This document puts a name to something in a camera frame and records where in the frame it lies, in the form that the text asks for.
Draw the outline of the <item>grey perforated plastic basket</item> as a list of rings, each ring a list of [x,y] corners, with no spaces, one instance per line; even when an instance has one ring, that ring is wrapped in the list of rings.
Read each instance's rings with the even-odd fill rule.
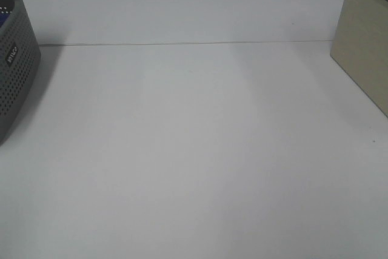
[[[1,141],[34,82],[41,51],[23,0],[1,0],[12,13],[1,27]]]

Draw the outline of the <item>blue microfibre towel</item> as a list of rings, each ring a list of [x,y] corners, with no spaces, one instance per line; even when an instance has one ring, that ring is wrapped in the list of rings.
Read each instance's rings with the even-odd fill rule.
[[[12,10],[9,10],[7,7],[0,7],[0,27],[4,25]]]

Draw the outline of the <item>beige fabric storage box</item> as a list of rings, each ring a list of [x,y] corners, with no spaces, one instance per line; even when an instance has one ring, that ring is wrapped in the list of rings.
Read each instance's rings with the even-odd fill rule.
[[[387,0],[344,0],[331,57],[387,113]]]

